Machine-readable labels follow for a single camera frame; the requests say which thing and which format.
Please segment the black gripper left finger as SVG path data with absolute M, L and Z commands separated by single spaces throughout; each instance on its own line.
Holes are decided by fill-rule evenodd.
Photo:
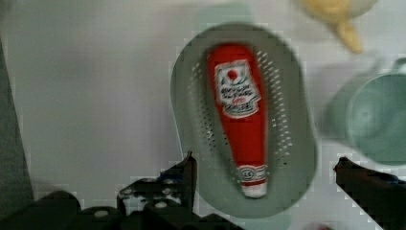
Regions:
M 153 202 L 171 201 L 191 209 L 197 180 L 197 162 L 189 150 L 185 158 L 160 172 L 157 177 L 144 177 L 121 189 L 117 194 L 118 210 L 129 216 L 142 212 Z

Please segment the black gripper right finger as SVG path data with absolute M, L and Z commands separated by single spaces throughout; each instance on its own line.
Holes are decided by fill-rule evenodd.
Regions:
M 384 230 L 405 230 L 406 186 L 397 176 L 364 168 L 341 157 L 336 184 Z

